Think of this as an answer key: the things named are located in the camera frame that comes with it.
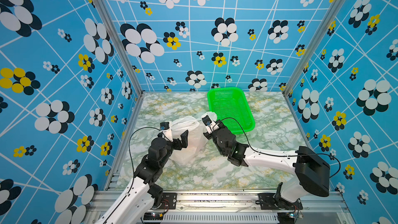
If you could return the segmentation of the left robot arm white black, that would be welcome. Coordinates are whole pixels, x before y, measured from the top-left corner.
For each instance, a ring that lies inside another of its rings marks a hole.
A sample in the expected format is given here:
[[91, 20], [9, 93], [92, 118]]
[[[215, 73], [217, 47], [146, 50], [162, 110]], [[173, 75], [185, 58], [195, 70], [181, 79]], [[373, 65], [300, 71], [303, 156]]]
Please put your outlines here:
[[142, 158], [123, 193], [96, 223], [135, 224], [151, 208], [161, 205], [163, 188], [156, 181], [173, 151], [188, 147], [188, 135], [186, 130], [179, 139], [174, 139], [170, 129], [161, 131], [152, 140], [148, 154]]

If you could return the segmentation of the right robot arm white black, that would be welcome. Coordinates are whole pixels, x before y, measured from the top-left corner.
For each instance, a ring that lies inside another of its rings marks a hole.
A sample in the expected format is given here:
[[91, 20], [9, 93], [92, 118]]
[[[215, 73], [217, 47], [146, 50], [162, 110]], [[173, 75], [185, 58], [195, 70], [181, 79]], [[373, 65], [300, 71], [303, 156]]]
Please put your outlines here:
[[279, 183], [276, 193], [264, 202], [278, 209], [302, 210], [301, 197], [313, 195], [328, 197], [330, 166], [319, 154], [306, 146], [298, 150], [272, 151], [255, 149], [249, 144], [242, 144], [222, 122], [207, 123], [204, 136], [213, 140], [219, 153], [237, 167], [266, 167], [284, 171], [293, 175]]

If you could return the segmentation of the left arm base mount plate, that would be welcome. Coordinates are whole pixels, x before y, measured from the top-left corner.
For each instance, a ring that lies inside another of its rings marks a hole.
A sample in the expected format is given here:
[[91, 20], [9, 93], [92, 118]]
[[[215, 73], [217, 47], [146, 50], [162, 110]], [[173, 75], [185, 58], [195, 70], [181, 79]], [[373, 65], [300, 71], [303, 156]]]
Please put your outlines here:
[[154, 198], [154, 205], [152, 209], [176, 209], [177, 193], [164, 192]]

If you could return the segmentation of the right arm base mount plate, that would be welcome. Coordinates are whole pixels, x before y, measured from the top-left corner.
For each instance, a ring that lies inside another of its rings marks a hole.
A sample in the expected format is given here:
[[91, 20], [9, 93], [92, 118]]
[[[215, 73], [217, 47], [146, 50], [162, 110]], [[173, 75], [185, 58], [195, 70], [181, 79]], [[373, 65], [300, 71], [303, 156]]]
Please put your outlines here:
[[294, 203], [288, 202], [284, 199], [276, 200], [274, 194], [272, 193], [260, 193], [258, 194], [258, 199], [256, 204], [260, 205], [261, 210], [287, 210], [295, 211], [302, 210], [303, 205], [300, 199]]

